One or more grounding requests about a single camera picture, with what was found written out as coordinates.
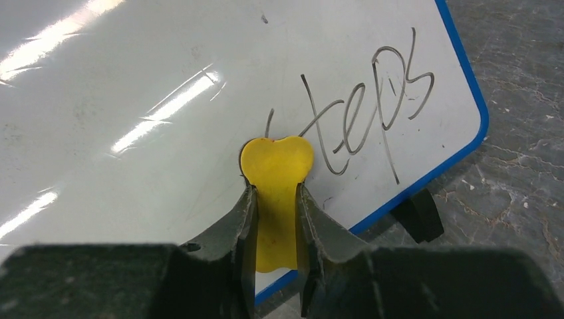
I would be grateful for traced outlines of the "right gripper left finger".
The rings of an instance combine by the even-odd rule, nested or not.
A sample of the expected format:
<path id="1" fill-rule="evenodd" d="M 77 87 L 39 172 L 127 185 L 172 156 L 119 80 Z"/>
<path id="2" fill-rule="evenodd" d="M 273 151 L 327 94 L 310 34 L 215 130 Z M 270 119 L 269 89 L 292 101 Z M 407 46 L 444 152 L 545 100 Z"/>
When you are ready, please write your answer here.
<path id="1" fill-rule="evenodd" d="M 257 190 L 182 245 L 29 245 L 1 264 L 2 318 L 252 318 Z"/>

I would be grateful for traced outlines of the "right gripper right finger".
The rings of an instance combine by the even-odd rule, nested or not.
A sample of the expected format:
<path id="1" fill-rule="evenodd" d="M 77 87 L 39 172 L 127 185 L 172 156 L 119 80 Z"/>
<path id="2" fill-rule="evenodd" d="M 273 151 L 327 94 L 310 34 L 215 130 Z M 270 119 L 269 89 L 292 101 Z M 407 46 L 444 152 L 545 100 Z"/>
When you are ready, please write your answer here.
<path id="1" fill-rule="evenodd" d="M 295 194 L 304 318 L 562 318 L 537 263 L 515 249 L 378 247 Z"/>

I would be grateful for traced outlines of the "yellow bone-shaped eraser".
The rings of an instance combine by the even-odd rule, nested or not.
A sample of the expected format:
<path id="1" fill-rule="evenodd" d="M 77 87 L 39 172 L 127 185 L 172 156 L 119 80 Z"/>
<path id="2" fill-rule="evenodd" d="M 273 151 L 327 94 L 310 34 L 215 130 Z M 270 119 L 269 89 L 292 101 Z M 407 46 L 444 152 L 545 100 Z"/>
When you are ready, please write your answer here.
<path id="1" fill-rule="evenodd" d="M 241 172 L 257 190 L 257 272 L 297 269 L 296 187 L 306 180 L 313 162 L 312 145 L 299 136 L 255 138 L 243 147 Z"/>

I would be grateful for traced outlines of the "blue framed whiteboard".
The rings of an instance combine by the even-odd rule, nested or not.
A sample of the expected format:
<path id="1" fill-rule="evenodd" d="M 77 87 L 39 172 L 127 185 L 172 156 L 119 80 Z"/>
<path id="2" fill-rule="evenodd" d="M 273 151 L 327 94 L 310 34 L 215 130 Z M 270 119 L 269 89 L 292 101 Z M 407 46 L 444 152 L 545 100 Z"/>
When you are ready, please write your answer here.
<path id="1" fill-rule="evenodd" d="M 1 274 L 27 245 L 184 243 L 301 136 L 355 233 L 473 152 L 489 114 L 445 1 L 2 1 Z"/>

